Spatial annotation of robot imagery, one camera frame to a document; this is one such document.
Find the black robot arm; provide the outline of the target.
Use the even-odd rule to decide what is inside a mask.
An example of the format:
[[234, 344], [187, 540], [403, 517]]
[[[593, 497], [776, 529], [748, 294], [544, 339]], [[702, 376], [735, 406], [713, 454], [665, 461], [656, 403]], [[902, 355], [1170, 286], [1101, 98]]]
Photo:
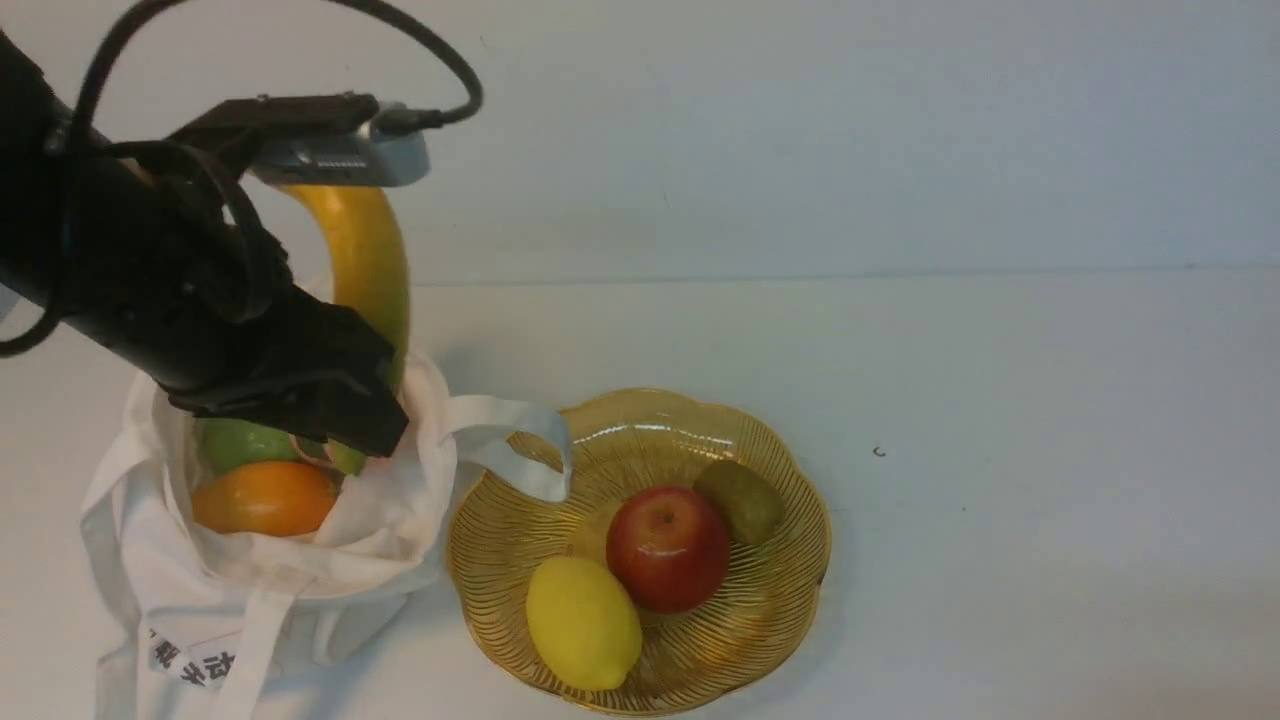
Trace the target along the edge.
[[49, 143], [69, 109], [3, 40], [3, 284], [150, 377], [177, 409], [387, 457], [393, 346], [294, 282], [237, 179], [169, 141]]

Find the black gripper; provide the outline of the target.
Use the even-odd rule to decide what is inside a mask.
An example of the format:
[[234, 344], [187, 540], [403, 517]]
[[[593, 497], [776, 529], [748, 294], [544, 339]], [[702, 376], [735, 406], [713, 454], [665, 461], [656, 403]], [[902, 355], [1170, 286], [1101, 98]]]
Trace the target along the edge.
[[68, 179], [72, 327], [193, 416], [393, 454], [408, 427], [393, 343], [294, 286], [238, 167], [142, 141], [78, 154]]

